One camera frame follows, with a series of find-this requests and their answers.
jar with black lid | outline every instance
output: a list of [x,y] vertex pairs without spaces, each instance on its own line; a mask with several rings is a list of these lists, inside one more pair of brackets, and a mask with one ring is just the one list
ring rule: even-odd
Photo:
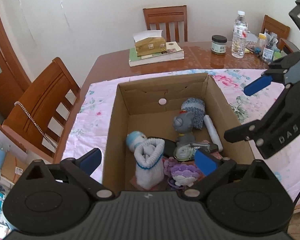
[[222,35],[212,36],[211,51],[217,55],[224,55],[227,49],[227,38]]

water bottle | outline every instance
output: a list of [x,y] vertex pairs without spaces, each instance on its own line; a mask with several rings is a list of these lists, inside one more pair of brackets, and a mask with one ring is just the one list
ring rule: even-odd
[[248,24],[244,18],[245,12],[238,11],[238,17],[234,22],[234,31],[232,37],[232,56],[243,58],[246,48],[246,39],[248,34]]

round hole in box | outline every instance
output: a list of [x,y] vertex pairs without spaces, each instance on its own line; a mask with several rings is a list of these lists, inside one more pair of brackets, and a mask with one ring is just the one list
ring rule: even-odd
[[167,103],[167,100],[165,98],[160,98],[159,99],[159,105],[163,106]]

table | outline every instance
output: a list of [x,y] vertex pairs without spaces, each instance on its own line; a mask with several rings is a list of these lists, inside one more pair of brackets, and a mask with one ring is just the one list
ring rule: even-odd
[[[220,68],[248,68],[267,69],[266,63],[252,53],[246,53],[242,59],[231,55],[231,41],[227,43],[226,55],[211,53],[211,41],[184,42],[180,47],[185,52],[184,60],[167,61],[148,65],[129,66],[129,50],[117,51],[98,57],[89,72],[80,91],[80,98],[74,103],[59,141],[60,152],[65,149],[66,141],[79,112],[90,84],[104,80],[112,80],[127,76],[144,75],[151,73],[178,71],[186,69],[220,69]],[[56,157],[56,163],[61,161],[62,156]]]

thick book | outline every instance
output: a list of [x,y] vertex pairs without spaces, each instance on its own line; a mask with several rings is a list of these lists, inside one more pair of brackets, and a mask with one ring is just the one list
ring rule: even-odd
[[141,57],[138,57],[136,55],[135,48],[131,48],[130,55],[129,55],[130,67],[185,58],[185,53],[183,49],[181,49],[180,46],[175,41],[167,42],[166,44],[167,44],[166,52],[154,53],[154,54],[145,55]]

